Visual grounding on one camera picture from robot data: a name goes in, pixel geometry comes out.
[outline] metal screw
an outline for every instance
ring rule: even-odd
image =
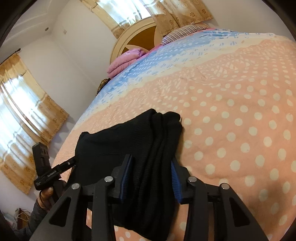
[[[74,184],[72,184],[72,189],[77,189],[77,188],[79,188],[80,187],[80,185],[79,185],[79,183],[74,183]]]
[[[105,178],[104,178],[104,180],[105,180],[105,182],[111,182],[111,181],[113,181],[113,177],[111,177],[111,176],[106,176]]]
[[[197,178],[194,177],[194,176],[191,176],[191,177],[188,178],[188,181],[190,181],[191,183],[194,183],[194,182],[197,181]]]
[[[227,184],[227,183],[222,183],[221,184],[221,187],[224,189],[224,190],[228,190],[230,188],[230,186]]]

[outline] hand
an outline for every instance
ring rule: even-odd
[[[53,195],[54,189],[53,187],[46,188],[40,192],[40,195],[37,198],[37,202],[39,206],[43,209],[46,210],[47,212],[50,210],[52,207],[49,198]]]

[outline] floral curtain pattern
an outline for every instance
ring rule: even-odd
[[[201,0],[80,0],[116,38],[135,22],[152,16],[165,36],[182,26],[212,19]]]
[[[17,54],[0,65],[0,170],[22,192],[36,175],[32,146],[48,145],[68,116]]]

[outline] headboard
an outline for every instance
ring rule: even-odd
[[[162,38],[152,17],[144,18],[131,25],[119,37],[113,48],[110,63],[130,49],[141,48],[148,52],[161,44]]]

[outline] bedspread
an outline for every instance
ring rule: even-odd
[[[83,131],[100,131],[149,108],[175,111],[184,127],[180,163],[205,183],[229,183],[268,239],[279,241],[296,216],[295,80],[296,44],[285,37],[198,32],[152,52],[110,81],[54,165],[74,155]],[[187,210],[180,207],[169,241],[183,240]],[[115,231],[120,241],[144,241],[124,228]]]

